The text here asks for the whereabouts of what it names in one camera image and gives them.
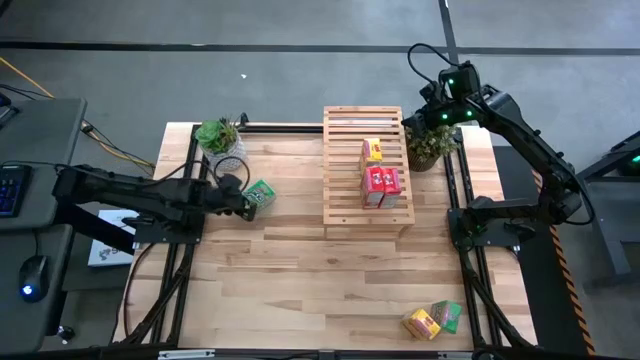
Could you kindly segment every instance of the yellow cable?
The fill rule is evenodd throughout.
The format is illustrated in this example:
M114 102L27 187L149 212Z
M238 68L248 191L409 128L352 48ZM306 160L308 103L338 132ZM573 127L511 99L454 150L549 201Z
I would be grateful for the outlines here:
M42 90L43 93L47 94L47 96L50 96L51 98L55 98L55 96L53 96L53 94L51 94L50 92L47 91L47 89L43 88L42 86L40 86L40 84L38 84L37 82L35 82L35 80L31 79L29 76L27 76L25 73L23 73L22 71L18 70L18 68L16 68L15 66L11 65L11 63L9 63L7 60L5 60L3 57L0 56L0 61L2 63L4 63L5 65L7 65L7 67L9 67L9 69L13 70L16 72L16 74L20 75L23 79L27 80L28 82L30 82L33 86L37 87L38 89ZM82 127L85 126L89 126L88 123L86 122L82 122ZM133 159L129 156L125 156L122 154L119 154L115 151L113 151L111 148L109 148L108 146L106 146L105 144L102 143L102 140L100 139L100 137L98 135L96 135L93 131L88 133L89 136L91 136L92 138L94 138L95 140L98 140L98 144L100 144L100 146L102 146L102 148L110 153L111 155L118 157L120 159L124 159L124 160L129 160L129 161L133 161L136 164L140 164L140 165L146 165L146 166L152 166L153 164L146 162L146 161L142 161L142 160L138 160L138 159Z

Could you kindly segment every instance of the gray desk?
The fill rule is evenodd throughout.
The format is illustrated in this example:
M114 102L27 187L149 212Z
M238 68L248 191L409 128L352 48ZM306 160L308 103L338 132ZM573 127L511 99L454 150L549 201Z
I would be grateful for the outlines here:
M7 160L69 164L87 102L82 99L16 103L22 110L0 129L0 163ZM15 218L0 219L0 231L45 227L57 202L51 195L56 175L50 166L33 166L27 192Z
M59 293L71 249L73 230L56 225L37 231L39 254L48 257L49 291L37 303L26 303L19 293L18 271L35 254L33 231L0 233L0 353L37 351L49 329L58 325L52 312L61 304Z

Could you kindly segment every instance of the white pot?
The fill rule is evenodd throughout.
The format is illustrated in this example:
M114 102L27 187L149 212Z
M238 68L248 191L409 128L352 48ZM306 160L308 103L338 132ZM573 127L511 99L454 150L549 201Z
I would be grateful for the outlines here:
M247 159L247 150L244 148L244 143L240 138L240 134L236 132L236 143L226 152L220 154L214 154L207 149L202 149L204 155L209 159L209 166L211 170L213 170L220 161L229 156L239 157L242 160ZM229 172L239 168L242 165L240 160L237 159L229 159L225 160L223 163L218 166L218 171L220 172Z

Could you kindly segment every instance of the computer mouse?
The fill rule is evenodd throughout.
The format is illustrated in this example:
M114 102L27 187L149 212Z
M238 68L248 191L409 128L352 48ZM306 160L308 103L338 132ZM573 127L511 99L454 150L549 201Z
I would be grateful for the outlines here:
M47 257L34 255L22 263L18 284L20 295L26 302L38 302L49 290Z

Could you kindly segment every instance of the white paper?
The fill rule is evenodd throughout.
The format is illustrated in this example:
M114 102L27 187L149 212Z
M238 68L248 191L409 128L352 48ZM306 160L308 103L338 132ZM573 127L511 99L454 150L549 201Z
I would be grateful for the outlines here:
M136 217L138 213L133 210L100 210L98 217L111 223L122 230L127 231L130 234L135 234L136 230L130 226L126 226L122 219L127 217ZM91 244L91 251L89 252L89 266L114 266L114 265L126 265L131 264L133 256L125 252L114 249L110 246L103 244L99 240L93 240Z

